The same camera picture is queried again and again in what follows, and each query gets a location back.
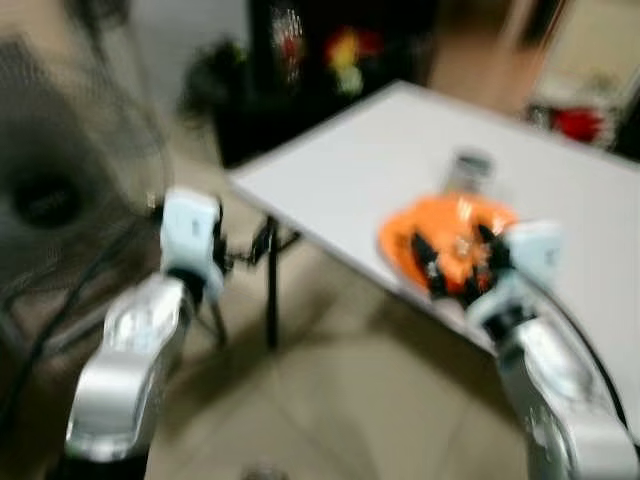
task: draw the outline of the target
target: table leg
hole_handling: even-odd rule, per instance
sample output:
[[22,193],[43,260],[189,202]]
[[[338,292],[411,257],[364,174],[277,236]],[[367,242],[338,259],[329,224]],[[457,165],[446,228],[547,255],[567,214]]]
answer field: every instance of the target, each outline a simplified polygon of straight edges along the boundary
[[278,222],[267,218],[269,228],[269,261],[267,265],[267,345],[278,348]]

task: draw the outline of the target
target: orange object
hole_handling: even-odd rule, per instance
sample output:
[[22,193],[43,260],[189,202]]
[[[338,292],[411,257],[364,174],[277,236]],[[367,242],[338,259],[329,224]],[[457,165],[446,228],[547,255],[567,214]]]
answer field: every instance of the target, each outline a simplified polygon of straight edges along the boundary
[[380,230],[382,253],[413,283],[427,288],[424,270],[416,262],[411,237],[418,232],[438,253],[438,266],[450,294],[462,293],[474,266],[484,265],[487,249],[477,237],[482,224],[495,235],[517,221],[510,209],[481,196],[451,193],[424,197],[393,216]]

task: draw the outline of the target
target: cable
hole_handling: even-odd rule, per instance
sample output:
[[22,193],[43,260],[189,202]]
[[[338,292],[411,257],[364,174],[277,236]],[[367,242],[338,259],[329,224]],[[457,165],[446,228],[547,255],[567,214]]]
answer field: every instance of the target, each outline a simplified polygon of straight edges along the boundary
[[562,304],[560,299],[556,295],[554,295],[547,287],[540,283],[536,278],[534,278],[529,273],[519,269],[513,264],[511,264],[511,268],[525,281],[525,283],[527,283],[531,288],[542,295],[551,305],[553,305],[553,307],[567,320],[569,325],[571,325],[571,328],[576,332],[578,337],[580,337],[580,340],[593,358],[593,361],[596,364],[596,368],[604,379],[604,383],[609,390],[609,395],[611,395],[611,401],[613,402],[613,406],[616,410],[618,419],[620,420],[622,425],[624,425],[625,430],[628,431],[629,426],[627,424],[627,417],[624,413],[624,408],[622,407],[622,401],[620,400],[618,390],[616,389],[616,386],[613,383],[609,372],[604,366],[604,363],[602,363],[602,360],[600,360],[600,357],[596,353],[595,348],[591,345],[591,342],[589,342],[587,335],[582,331],[582,328],[580,327],[580,325],[578,325],[576,319],[569,312],[568,308]]
[[27,359],[22,364],[22,367],[8,389],[7,395],[5,395],[0,404],[0,435],[2,435],[8,428],[9,422],[13,417],[13,412],[17,406],[17,402],[20,399],[20,395],[22,394],[27,381],[34,370],[36,363],[42,357],[47,341],[53,335],[55,330],[67,320],[71,311],[78,304],[86,285],[95,278],[102,268],[108,264],[109,260],[118,254],[118,252],[120,252],[120,250],[122,250],[122,248],[125,247],[138,233],[139,222],[139,218],[132,220],[127,228],[114,238],[113,241],[93,259],[93,261],[83,271],[82,275],[75,283],[75,286],[68,292],[60,309],[36,337]]

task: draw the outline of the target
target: tiled floor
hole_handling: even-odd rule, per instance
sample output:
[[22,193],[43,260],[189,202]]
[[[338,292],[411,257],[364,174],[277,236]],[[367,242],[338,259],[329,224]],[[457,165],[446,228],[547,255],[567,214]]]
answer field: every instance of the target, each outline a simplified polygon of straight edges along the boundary
[[[214,154],[181,155],[177,181],[220,194],[230,240],[246,243],[260,214],[202,160]],[[263,268],[227,284],[226,351],[194,327],[148,479],[239,479],[264,463],[292,480],[526,477],[488,356],[307,242],[281,272],[278,353],[264,346]]]

